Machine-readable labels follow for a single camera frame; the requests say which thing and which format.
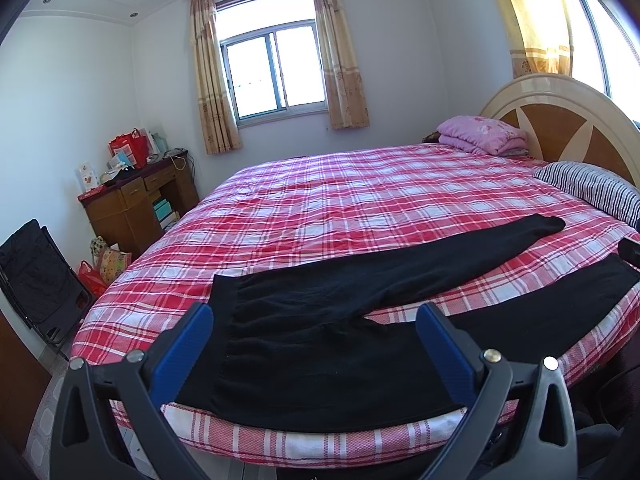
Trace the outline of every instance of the red gift bag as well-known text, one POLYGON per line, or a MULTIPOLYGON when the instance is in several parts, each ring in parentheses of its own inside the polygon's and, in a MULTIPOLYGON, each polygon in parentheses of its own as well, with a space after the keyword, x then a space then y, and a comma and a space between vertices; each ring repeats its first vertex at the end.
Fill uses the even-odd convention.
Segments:
POLYGON ((111 155, 123 152, 136 168, 146 166, 146 158, 149 156, 146 137, 137 128, 130 134, 117 136, 109 143, 109 149, 111 155))

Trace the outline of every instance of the curtain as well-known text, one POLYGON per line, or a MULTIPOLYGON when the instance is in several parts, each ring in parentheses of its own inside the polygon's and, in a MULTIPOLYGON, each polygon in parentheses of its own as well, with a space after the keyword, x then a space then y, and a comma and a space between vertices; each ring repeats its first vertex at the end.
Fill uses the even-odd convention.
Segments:
POLYGON ((198 110, 207 153, 242 147, 216 36, 216 4, 191 0, 191 44, 198 86, 198 110))
POLYGON ((329 118, 334 130, 369 126, 362 77, 341 0, 314 0, 329 118))
POLYGON ((570 0, 498 0, 511 46, 513 77, 532 72, 570 76, 570 0))

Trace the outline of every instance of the bed headboard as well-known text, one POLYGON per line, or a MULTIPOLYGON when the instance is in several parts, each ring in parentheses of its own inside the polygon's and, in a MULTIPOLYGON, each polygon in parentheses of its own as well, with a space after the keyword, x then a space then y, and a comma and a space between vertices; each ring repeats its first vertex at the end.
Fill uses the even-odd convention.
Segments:
POLYGON ((503 86, 481 113, 529 134, 529 154, 588 162, 640 187, 640 131, 611 99, 558 74, 531 74, 503 86))

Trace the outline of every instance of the red plastic bag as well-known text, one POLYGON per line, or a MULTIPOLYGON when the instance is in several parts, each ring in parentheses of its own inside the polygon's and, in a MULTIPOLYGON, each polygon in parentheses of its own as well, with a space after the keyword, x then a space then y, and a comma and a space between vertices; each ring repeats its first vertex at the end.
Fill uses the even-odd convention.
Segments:
POLYGON ((82 260, 78 269, 78 278, 82 284, 96 297, 100 298, 107 290, 107 284, 104 283, 100 272, 95 270, 88 262, 82 260))

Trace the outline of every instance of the blue gripper pad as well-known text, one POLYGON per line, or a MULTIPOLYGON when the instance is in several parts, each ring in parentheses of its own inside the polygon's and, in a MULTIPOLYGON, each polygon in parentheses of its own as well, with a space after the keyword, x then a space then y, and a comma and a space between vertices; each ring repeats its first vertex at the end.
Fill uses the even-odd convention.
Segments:
MULTIPOLYGON (((478 398, 476 373, 429 304, 418 308, 415 318, 418 336, 451 399, 469 408, 478 398)), ((449 323, 449 330, 457 331, 447 319, 444 322, 449 323)))
POLYGON ((213 312, 195 303, 170 330, 149 348, 149 397, 156 408, 173 402, 213 330, 213 312))

